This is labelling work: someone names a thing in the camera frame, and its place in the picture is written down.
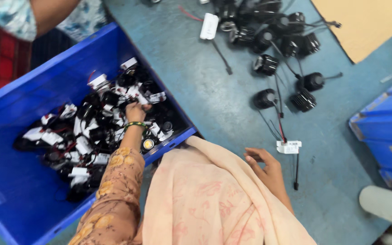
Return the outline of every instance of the hand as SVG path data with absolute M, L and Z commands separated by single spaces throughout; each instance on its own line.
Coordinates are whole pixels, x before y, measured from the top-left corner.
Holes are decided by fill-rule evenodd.
M 282 178 L 282 169 L 278 160 L 264 149 L 245 148 L 245 150 L 246 153 L 243 154 L 244 158 L 257 177 L 294 215 L 290 198 L 285 190 L 284 179 Z M 261 169 L 257 162 L 264 163 L 266 166 Z
M 131 103 L 126 106 L 125 114 L 128 122 L 143 122 L 146 117 L 145 110 L 149 110 L 152 105 L 141 105 L 138 102 Z
M 258 148 L 245 148 L 245 150 L 246 153 L 243 155 L 247 163 L 270 191 L 275 185 L 284 184 L 280 163 L 270 153 Z M 266 166 L 261 169 L 257 162 L 264 163 Z

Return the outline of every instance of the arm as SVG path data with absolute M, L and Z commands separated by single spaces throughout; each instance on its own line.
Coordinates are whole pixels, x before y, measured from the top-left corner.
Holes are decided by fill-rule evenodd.
M 140 104 L 132 103 L 126 107 L 126 116 L 129 122 L 142 122 L 145 113 Z M 143 131 L 141 126 L 128 127 L 119 149 L 111 155 L 96 201 L 81 218 L 69 245 L 141 244 L 134 238 L 140 220 L 140 186 L 145 166 L 139 153 Z
M 47 33 L 66 19 L 80 0 L 30 0 L 36 19 L 37 37 Z
M 285 189 L 280 163 L 265 149 L 245 148 L 245 150 L 244 157 L 258 178 L 294 215 L 290 198 Z M 261 169 L 257 162 L 264 163 L 266 166 Z

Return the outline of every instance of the yellow led lens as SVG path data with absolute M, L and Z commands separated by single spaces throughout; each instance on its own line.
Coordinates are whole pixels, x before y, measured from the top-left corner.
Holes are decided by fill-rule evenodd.
M 143 147 L 145 149 L 152 149 L 154 147 L 154 141 L 152 139 L 147 139 L 143 142 Z

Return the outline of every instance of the red wire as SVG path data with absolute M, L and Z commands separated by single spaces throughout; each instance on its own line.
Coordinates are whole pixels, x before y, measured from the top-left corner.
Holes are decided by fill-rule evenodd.
M 284 132 L 282 131 L 282 128 L 280 127 L 280 124 L 279 124 L 279 131 L 280 131 L 280 135 L 281 135 L 281 137 L 282 137 L 282 140 L 283 140 L 284 143 L 285 143 Z
M 88 77 L 87 83 L 90 83 L 91 76 L 93 75 L 93 73 L 95 73 L 95 71 L 96 71 L 96 70 L 94 70 L 94 71 L 91 72 L 90 76 Z
M 178 5 L 179 10 L 181 10 L 181 12 L 183 12 L 184 14 L 186 14 L 188 17 L 194 19 L 194 20 L 198 20 L 198 21 L 203 21 L 203 19 L 199 19 L 197 17 L 194 17 L 193 15 L 191 15 L 189 12 L 185 11 L 185 9 L 183 7 L 181 7 L 180 5 Z

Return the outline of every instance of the person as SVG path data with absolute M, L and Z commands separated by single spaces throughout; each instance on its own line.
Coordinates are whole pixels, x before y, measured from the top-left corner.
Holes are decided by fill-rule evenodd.
M 143 122 L 145 112 L 132 103 L 126 117 Z M 294 216 L 281 164 L 273 156 L 246 148 L 245 163 L 196 136 L 164 154 L 139 226 L 144 130 L 128 127 L 69 245 L 315 244 Z
M 107 23 L 101 0 L 0 0 L 0 27 L 28 42 L 54 27 L 80 42 Z

